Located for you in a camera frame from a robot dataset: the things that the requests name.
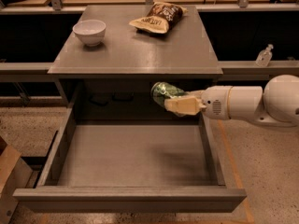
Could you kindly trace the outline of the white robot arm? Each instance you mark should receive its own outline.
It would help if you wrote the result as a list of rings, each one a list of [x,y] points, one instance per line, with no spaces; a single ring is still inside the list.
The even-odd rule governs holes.
[[[166,99],[167,111],[180,115],[201,112],[210,119],[240,119],[258,126],[297,127],[299,77],[281,75],[260,86],[213,86]]]

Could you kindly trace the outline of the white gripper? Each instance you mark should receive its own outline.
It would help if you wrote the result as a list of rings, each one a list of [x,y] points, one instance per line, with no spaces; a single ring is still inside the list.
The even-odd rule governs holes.
[[[186,96],[166,99],[164,107],[167,111],[180,115],[196,115],[204,109],[203,114],[210,119],[227,120],[231,88],[232,86],[213,86],[205,91],[187,91]]]

